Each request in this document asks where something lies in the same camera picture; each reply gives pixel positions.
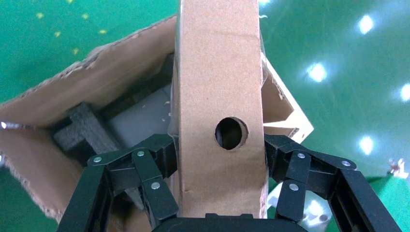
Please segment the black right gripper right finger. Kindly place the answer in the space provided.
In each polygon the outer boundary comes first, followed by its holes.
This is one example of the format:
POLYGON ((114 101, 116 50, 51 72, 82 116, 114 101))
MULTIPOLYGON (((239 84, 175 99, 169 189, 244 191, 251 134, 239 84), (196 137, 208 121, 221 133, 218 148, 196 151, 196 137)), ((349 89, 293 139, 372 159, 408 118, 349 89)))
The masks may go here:
POLYGON ((399 232, 401 229, 356 164, 309 150, 285 135, 264 135, 268 175, 282 182, 275 218, 298 224, 305 193, 327 200, 341 232, 399 232))

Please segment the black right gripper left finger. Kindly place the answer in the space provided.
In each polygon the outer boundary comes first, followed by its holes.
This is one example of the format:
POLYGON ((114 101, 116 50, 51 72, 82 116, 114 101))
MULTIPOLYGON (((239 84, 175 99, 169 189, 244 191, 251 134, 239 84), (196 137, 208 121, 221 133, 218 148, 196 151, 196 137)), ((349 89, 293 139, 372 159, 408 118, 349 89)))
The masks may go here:
POLYGON ((176 171, 173 139, 154 134, 136 146, 88 160, 57 230, 105 232, 115 196, 136 189, 152 231, 177 216, 178 206, 163 177, 176 171))

